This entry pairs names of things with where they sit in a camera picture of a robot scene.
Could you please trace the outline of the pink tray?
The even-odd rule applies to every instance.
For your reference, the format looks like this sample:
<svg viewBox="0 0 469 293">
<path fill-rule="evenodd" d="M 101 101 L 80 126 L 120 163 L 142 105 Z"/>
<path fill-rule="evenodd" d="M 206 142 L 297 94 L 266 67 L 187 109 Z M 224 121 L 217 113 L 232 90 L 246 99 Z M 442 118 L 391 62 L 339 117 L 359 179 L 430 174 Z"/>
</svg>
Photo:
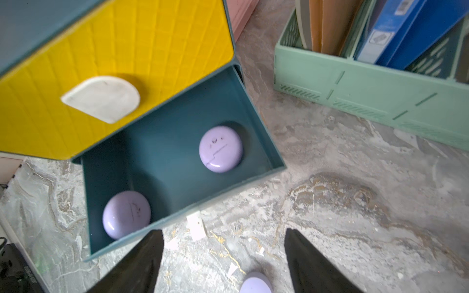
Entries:
<svg viewBox="0 0 469 293">
<path fill-rule="evenodd" d="M 234 41 L 238 41 L 259 0 L 227 0 Z"/>
</svg>

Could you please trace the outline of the brown envelope folder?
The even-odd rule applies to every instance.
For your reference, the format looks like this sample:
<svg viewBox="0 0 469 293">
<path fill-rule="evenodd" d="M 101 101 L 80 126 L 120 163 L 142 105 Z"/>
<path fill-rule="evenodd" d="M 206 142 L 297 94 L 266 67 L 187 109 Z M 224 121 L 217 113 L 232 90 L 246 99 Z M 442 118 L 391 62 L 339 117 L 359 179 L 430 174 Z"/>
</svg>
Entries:
<svg viewBox="0 0 469 293">
<path fill-rule="evenodd" d="M 303 49 L 338 56 L 362 3 L 357 0 L 296 1 Z"/>
</svg>

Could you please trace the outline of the teal drawer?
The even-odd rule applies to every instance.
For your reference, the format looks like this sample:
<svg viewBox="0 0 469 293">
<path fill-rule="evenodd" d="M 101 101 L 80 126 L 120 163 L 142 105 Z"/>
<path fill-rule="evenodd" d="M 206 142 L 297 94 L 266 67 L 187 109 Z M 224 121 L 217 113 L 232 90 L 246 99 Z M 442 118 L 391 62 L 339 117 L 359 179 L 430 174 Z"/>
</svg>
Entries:
<svg viewBox="0 0 469 293">
<path fill-rule="evenodd" d="M 203 135 L 215 126 L 233 128 L 244 145 L 240 164 L 226 173 L 209 171 L 199 156 Z M 83 167 L 90 260 L 286 169 L 247 94 L 239 65 L 199 82 L 73 162 Z M 126 190 L 147 198 L 151 220 L 148 226 L 114 240 L 105 232 L 103 211 L 114 195 Z"/>
</svg>

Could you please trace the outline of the blue binder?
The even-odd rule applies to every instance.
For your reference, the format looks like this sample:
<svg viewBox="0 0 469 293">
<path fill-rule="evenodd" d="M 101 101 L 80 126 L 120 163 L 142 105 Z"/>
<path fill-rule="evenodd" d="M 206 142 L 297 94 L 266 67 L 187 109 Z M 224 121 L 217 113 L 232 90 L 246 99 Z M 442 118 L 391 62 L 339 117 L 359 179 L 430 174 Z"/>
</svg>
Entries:
<svg viewBox="0 0 469 293">
<path fill-rule="evenodd" d="M 468 12 L 468 1 L 373 1 L 354 59 L 404 70 Z"/>
</svg>

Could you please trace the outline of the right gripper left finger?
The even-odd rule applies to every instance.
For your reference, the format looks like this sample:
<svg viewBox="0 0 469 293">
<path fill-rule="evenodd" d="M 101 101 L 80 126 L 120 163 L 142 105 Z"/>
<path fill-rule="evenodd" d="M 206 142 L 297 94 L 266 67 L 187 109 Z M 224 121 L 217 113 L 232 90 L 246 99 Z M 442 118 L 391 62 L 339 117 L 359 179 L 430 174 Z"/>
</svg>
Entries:
<svg viewBox="0 0 469 293">
<path fill-rule="evenodd" d="M 162 230 L 151 230 L 88 291 L 90 293 L 153 293 L 163 251 Z"/>
</svg>

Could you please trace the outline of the purple earphone case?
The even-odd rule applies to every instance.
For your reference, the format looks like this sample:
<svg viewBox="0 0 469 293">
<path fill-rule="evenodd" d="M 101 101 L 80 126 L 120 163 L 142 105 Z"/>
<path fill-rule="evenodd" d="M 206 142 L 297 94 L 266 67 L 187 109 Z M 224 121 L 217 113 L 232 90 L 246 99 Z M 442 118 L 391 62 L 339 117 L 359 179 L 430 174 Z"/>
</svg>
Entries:
<svg viewBox="0 0 469 293">
<path fill-rule="evenodd" d="M 261 272 L 251 272 L 246 275 L 239 293 L 272 293 L 272 285 Z"/>
<path fill-rule="evenodd" d="M 214 173 L 225 173 L 234 169 L 241 162 L 243 152 L 243 142 L 239 134 L 228 126 L 209 129 L 199 144 L 202 163 Z"/>
<path fill-rule="evenodd" d="M 123 191 L 113 196 L 103 211 L 103 227 L 108 236 L 119 240 L 145 228 L 151 219 L 148 200 L 136 191 Z"/>
</svg>

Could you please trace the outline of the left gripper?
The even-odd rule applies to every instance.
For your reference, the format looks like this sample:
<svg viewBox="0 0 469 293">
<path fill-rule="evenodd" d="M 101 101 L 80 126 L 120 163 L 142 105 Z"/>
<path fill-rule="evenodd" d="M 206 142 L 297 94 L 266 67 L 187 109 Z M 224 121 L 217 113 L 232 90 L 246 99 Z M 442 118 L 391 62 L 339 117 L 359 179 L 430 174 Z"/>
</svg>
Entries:
<svg viewBox="0 0 469 293">
<path fill-rule="evenodd" d="M 48 293 L 21 251 L 1 238 L 1 293 Z"/>
</svg>

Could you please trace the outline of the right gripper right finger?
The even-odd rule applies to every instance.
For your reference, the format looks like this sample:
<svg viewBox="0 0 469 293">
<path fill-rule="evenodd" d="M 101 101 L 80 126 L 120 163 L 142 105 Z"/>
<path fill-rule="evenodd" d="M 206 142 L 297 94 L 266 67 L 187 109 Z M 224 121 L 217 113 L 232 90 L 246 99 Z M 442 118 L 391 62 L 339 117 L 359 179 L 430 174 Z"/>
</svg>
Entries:
<svg viewBox="0 0 469 293">
<path fill-rule="evenodd" d="M 286 230 L 284 248 L 296 293 L 360 293 L 300 231 Z"/>
</svg>

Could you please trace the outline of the green file organizer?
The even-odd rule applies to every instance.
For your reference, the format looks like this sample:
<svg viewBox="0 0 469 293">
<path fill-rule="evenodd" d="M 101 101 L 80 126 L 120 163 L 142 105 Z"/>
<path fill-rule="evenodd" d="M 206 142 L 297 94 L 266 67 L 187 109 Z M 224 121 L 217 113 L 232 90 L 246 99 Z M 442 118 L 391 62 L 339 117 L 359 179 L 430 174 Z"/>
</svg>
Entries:
<svg viewBox="0 0 469 293">
<path fill-rule="evenodd" d="M 296 10 L 274 51 L 274 89 L 462 150 L 469 147 L 469 13 L 406 69 L 354 59 L 373 1 L 338 56 L 302 47 Z"/>
</svg>

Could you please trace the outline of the purple earphone case top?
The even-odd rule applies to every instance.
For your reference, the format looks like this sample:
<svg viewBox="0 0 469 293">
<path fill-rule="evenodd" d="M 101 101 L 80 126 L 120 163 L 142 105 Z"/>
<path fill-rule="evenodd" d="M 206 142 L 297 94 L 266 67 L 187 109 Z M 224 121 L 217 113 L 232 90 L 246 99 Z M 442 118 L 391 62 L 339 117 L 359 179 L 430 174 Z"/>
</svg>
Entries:
<svg viewBox="0 0 469 293">
<path fill-rule="evenodd" d="M 151 219 L 148 200 L 136 191 L 123 191 L 113 196 L 103 211 L 103 227 L 108 236 L 119 240 L 145 228 Z"/>
</svg>

